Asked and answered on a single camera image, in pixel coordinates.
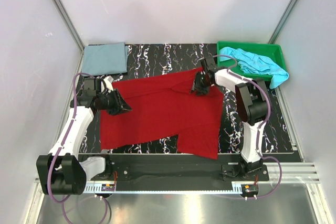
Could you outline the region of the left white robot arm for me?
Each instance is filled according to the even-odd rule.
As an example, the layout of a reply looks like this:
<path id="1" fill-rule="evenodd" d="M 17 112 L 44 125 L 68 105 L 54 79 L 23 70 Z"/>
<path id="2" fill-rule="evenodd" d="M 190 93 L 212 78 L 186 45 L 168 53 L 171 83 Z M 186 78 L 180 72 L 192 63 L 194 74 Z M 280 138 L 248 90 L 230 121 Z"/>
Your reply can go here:
<path id="1" fill-rule="evenodd" d="M 102 156 L 78 160 L 81 143 L 97 112 L 115 116 L 132 110 L 112 83 L 111 76 L 96 78 L 85 73 L 82 90 L 73 93 L 69 116 L 57 142 L 47 155 L 37 158 L 43 193 L 51 198 L 80 195 L 90 179 L 99 176 L 107 180 L 113 175 L 112 165 Z"/>

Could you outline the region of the red t shirt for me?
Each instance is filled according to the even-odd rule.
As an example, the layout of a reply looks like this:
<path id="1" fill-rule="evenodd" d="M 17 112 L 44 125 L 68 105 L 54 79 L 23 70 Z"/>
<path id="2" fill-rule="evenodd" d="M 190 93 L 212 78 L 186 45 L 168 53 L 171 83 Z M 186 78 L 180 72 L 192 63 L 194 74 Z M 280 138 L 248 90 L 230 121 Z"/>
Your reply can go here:
<path id="1" fill-rule="evenodd" d="M 217 159 L 224 95 L 216 86 L 207 95 L 191 92 L 198 69 L 133 80 L 119 90 L 131 111 L 100 115 L 102 149 L 141 144 L 174 136 L 177 151 Z"/>

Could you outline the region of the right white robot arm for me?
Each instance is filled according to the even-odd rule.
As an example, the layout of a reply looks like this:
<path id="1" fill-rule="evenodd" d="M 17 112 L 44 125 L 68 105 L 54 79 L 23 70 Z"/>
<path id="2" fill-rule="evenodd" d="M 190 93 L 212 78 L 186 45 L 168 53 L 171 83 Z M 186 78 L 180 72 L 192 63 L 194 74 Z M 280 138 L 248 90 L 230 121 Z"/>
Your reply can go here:
<path id="1" fill-rule="evenodd" d="M 238 115 L 244 125 L 243 148 L 240 160 L 232 170 L 223 172 L 230 178 L 254 179 L 263 166 L 261 152 L 265 124 L 271 114 L 271 105 L 263 79 L 251 79 L 218 67 L 214 57 L 201 60 L 202 70 L 196 73 L 191 91 L 206 95 L 211 86 L 220 86 L 235 93 Z"/>

